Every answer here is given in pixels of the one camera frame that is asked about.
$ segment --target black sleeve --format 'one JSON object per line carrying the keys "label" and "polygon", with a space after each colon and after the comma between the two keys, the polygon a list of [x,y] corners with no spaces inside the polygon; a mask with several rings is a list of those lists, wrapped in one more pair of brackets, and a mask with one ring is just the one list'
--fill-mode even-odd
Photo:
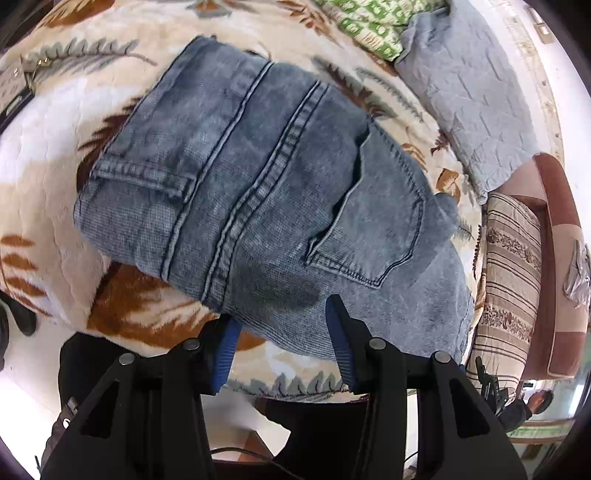
{"label": "black sleeve", "polygon": [[517,427],[531,417],[531,411],[521,399],[515,400],[505,407],[503,412],[497,417],[506,432],[515,430]]}

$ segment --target blue denim jeans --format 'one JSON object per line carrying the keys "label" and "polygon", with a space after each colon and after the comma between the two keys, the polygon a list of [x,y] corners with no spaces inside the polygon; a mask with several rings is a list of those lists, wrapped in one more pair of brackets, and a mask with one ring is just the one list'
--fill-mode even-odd
{"label": "blue denim jeans", "polygon": [[454,200],[335,87],[197,37],[105,148],[74,221],[296,353],[334,358],[339,293],[374,335],[459,359],[473,302]]}

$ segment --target green patterned cloth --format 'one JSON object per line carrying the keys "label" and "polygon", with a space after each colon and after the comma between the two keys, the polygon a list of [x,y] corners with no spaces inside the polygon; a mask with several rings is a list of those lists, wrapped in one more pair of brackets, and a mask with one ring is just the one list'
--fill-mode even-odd
{"label": "green patterned cloth", "polygon": [[445,7],[445,0],[314,0],[339,27],[384,60],[402,53],[400,35],[417,13]]}

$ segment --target jeans pocket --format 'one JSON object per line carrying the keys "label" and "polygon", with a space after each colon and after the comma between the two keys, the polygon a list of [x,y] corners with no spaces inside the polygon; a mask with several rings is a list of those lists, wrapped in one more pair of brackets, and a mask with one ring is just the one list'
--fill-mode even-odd
{"label": "jeans pocket", "polygon": [[421,229],[425,198],[402,149],[370,121],[350,189],[330,226],[311,238],[306,264],[380,288],[407,262]]}

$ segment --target black shoe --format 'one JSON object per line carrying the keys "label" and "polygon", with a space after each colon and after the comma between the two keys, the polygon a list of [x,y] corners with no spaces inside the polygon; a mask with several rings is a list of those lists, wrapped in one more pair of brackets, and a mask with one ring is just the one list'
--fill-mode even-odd
{"label": "black shoe", "polygon": [[8,348],[8,315],[0,305],[0,372],[4,369],[4,354]]}
{"label": "black shoe", "polygon": [[0,291],[0,300],[2,300],[12,312],[14,321],[23,335],[30,337],[37,329],[37,315],[24,307],[16,300],[10,298],[3,291]]}

